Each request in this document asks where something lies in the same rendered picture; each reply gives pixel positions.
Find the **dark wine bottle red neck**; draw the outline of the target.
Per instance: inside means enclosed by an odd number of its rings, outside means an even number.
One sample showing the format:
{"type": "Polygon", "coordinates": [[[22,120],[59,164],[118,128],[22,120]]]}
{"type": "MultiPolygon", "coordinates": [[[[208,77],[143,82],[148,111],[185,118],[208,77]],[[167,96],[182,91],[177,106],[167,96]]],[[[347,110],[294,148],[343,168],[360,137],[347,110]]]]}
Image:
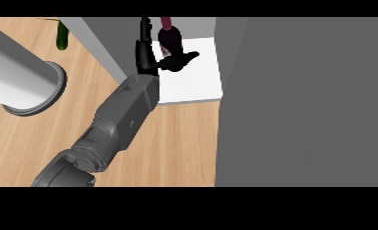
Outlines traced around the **dark wine bottle red neck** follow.
{"type": "Polygon", "coordinates": [[[170,17],[161,17],[161,25],[158,42],[162,56],[180,55],[183,53],[182,34],[179,29],[173,26],[170,17]]]}

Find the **dark green bottle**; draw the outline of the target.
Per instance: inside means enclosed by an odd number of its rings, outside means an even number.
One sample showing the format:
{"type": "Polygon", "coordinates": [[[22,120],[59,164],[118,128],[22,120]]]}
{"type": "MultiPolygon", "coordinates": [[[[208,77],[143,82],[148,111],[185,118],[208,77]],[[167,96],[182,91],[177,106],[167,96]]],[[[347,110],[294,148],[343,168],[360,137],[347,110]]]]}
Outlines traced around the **dark green bottle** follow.
{"type": "Polygon", "coordinates": [[[62,22],[58,22],[56,48],[65,50],[68,48],[69,30],[62,22]]]}

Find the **grey cylindrical container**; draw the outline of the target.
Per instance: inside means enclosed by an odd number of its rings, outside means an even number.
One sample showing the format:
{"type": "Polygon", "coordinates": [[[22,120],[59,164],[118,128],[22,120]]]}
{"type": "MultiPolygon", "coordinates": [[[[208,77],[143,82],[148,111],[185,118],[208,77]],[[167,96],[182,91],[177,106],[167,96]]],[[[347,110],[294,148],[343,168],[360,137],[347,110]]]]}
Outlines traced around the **grey cylindrical container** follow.
{"type": "Polygon", "coordinates": [[[66,87],[65,69],[43,61],[0,31],[0,105],[21,117],[41,113],[66,87]]]}

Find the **large dark grey cabinet door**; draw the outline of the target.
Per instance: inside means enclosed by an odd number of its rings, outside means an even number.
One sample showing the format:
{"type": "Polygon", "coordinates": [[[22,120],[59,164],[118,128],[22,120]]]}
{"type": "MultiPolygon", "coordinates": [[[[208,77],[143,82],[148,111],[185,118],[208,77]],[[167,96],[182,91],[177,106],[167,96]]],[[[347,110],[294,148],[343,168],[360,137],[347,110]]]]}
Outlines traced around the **large dark grey cabinet door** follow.
{"type": "Polygon", "coordinates": [[[254,18],[220,105],[220,186],[378,186],[378,18],[254,18]]]}

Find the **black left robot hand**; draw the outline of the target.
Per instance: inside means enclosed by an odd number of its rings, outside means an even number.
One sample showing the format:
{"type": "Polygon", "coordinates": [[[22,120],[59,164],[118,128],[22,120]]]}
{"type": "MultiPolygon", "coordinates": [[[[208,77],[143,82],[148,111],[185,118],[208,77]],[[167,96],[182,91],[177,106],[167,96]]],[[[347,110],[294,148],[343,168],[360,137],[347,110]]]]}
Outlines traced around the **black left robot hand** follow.
{"type": "Polygon", "coordinates": [[[139,74],[157,76],[158,70],[179,72],[189,62],[199,56],[196,51],[182,53],[176,56],[162,56],[161,60],[155,59],[152,51],[152,23],[148,17],[140,20],[140,39],[136,41],[136,67],[139,74]]]}

